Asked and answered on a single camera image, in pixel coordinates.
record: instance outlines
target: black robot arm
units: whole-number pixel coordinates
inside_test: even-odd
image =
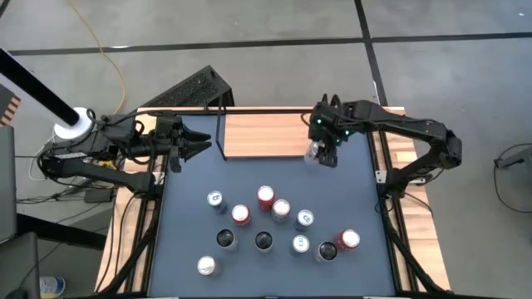
[[[337,95],[328,103],[323,95],[310,115],[308,138],[318,143],[316,159],[337,165],[337,146],[354,133],[385,131],[429,144],[430,150],[402,169],[389,169],[383,192],[402,198],[413,179],[425,178],[434,169],[452,169],[461,164],[461,140],[442,123],[414,119],[384,110],[377,103],[357,100],[342,103]]]
[[[103,117],[96,125],[97,130],[78,140],[47,144],[38,160],[41,171],[52,179],[82,176],[126,186],[134,193],[151,194],[155,185],[152,173],[128,174],[82,159],[115,160],[120,152],[127,159],[145,164],[136,158],[150,156],[153,159],[167,154],[170,169],[180,172],[180,159],[186,162],[211,146],[207,141],[210,135],[190,130],[176,115],[158,117],[155,129],[147,135],[142,134],[144,125],[129,115]]]

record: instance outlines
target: can lid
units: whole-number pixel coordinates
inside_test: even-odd
[[[323,242],[319,246],[319,254],[323,257],[323,259],[331,261],[336,257],[336,246],[330,242]]]
[[[270,186],[262,186],[257,191],[257,197],[259,200],[268,201],[273,198],[273,189]]]
[[[314,214],[307,209],[301,210],[298,213],[298,222],[301,225],[309,226],[314,222]]]
[[[231,245],[234,241],[234,234],[228,229],[222,229],[217,235],[216,235],[216,242],[221,247],[228,247]]]
[[[233,211],[231,211],[231,215],[236,221],[244,221],[249,216],[248,207],[243,204],[237,204],[234,206]]]
[[[273,238],[268,232],[257,233],[255,237],[255,245],[260,249],[268,249],[272,246]]]
[[[293,238],[292,246],[295,251],[303,253],[310,247],[310,242],[307,237],[298,235]]]
[[[201,275],[209,275],[214,272],[216,262],[210,256],[201,257],[198,261],[198,272]]]
[[[207,195],[207,201],[211,206],[217,206],[222,203],[222,193],[218,190],[211,191]]]
[[[346,229],[342,233],[342,241],[346,246],[355,248],[360,243],[360,236],[353,229]]]
[[[290,203],[285,199],[278,199],[273,203],[273,211],[278,215],[286,215],[290,212]]]

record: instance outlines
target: light wooden board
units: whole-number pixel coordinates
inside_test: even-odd
[[[157,108],[140,108],[141,110],[155,110]],[[264,107],[264,108],[250,108],[250,107],[228,107],[228,110],[310,110],[311,107]],[[174,108],[173,110],[203,110],[202,108],[187,107],[187,108]],[[395,112],[397,114],[404,114],[403,108],[389,107],[387,110]],[[149,115],[139,115],[137,120],[142,121],[145,126],[145,132],[153,130],[155,128],[156,118]],[[268,156],[273,151],[275,155],[282,156],[296,156],[303,155],[308,146],[307,138],[308,128],[300,120],[300,114],[281,114],[281,115],[228,115],[226,118],[225,126],[225,153],[231,154],[231,156]],[[378,135],[375,135],[375,145],[377,150],[377,157],[381,169],[385,169],[382,147]],[[416,151],[411,139],[387,134],[388,147],[390,148],[392,163],[394,167],[402,168],[414,159],[416,159]],[[124,166],[124,170],[128,172],[144,171],[145,166],[134,164],[132,161],[127,160]],[[407,190],[408,193],[417,196],[419,199],[428,203],[426,192],[423,187],[410,186]],[[119,231],[120,218],[124,212],[124,207],[129,200],[131,193],[126,188],[120,188],[115,207],[115,218],[113,221],[115,232]],[[136,199],[134,203],[130,205],[127,210],[127,215],[124,222],[124,230],[122,234],[122,245],[120,251],[119,265],[122,264],[131,254],[131,247],[133,243],[133,233],[135,231],[136,222],[138,219],[140,207],[140,200]],[[436,229],[432,221],[431,214],[423,208],[420,204],[416,203],[409,198],[401,200],[401,207],[405,219],[406,230],[411,246],[411,251],[423,266],[423,268],[431,275],[433,280],[444,287],[449,289],[449,282],[446,275],[443,258],[441,256],[440,244],[436,235]],[[153,205],[148,206],[148,212],[146,212],[145,227],[149,224],[150,217],[153,211]],[[106,248],[103,252],[101,259],[100,272],[98,274],[98,282],[103,276],[107,260],[110,253],[110,234],[107,236]],[[105,287],[111,279],[114,277],[115,263],[116,263],[116,249],[117,242],[113,243],[113,254],[111,255],[111,265],[109,271],[102,283],[102,288]],[[400,267],[401,281],[404,290],[408,290],[408,281],[406,278],[406,267],[401,254],[397,253],[397,260]],[[133,291],[139,291],[141,285],[141,277],[144,271],[145,253],[139,259],[137,268],[135,270],[135,281],[133,283]]]

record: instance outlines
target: wooden plank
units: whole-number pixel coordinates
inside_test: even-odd
[[[293,114],[227,115],[226,157],[301,156],[310,143],[308,127]]]

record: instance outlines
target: concrete floor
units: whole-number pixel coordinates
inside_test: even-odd
[[[0,18],[0,45],[8,50],[93,47],[90,34],[63,0],[11,1]],[[360,37],[350,0],[116,0],[75,1],[104,46],[191,42]],[[373,37],[532,32],[525,0],[363,0]],[[441,120],[464,143],[463,165],[428,187],[446,269],[455,292],[528,298],[532,292],[532,217],[506,209],[493,189],[492,159],[510,145],[530,142],[530,39],[375,44],[389,105],[409,115]],[[254,47],[114,53],[135,109],[208,64],[233,87],[237,105],[313,105],[323,92],[343,100],[375,98],[363,44]],[[18,56],[70,105],[112,113],[121,97],[118,78],[97,54]],[[39,127],[29,125],[38,121]],[[22,106],[13,125],[17,153],[33,154],[52,124]],[[419,145],[419,152],[426,149]],[[27,178],[17,161],[18,197],[49,194],[53,183]],[[504,198],[532,210],[528,174],[515,167],[499,175]],[[90,206],[43,203],[19,207],[57,221]],[[109,206],[83,221],[104,227]],[[89,261],[80,272],[74,254]],[[64,276],[68,294],[91,291],[99,253],[64,247],[43,263],[42,275]]]

